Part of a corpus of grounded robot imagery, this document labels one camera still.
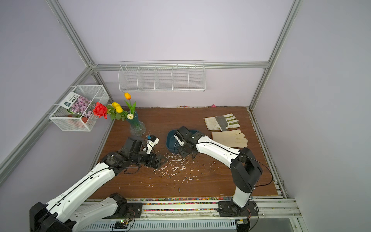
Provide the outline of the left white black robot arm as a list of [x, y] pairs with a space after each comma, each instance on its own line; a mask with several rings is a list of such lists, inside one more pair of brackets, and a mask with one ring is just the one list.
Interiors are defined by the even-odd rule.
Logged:
[[153, 149], [159, 143], [154, 135], [142, 138], [128, 138], [117, 152], [110, 152], [83, 178], [64, 193], [48, 203], [36, 203], [30, 209], [31, 232], [79, 232], [103, 218], [126, 218], [132, 221], [139, 217], [142, 206], [129, 206], [127, 199], [113, 193], [106, 199], [79, 209], [79, 206], [106, 182], [129, 168], [158, 169], [161, 155]]

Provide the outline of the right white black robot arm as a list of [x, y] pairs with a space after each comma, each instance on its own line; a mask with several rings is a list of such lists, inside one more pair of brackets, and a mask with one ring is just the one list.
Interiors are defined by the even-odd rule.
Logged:
[[177, 143], [176, 149], [183, 157], [201, 153], [229, 167], [236, 186], [232, 197], [232, 205], [238, 208], [246, 206], [263, 174], [260, 163], [255, 159], [250, 149], [227, 147], [201, 132], [192, 133], [184, 126], [175, 131], [174, 138]]

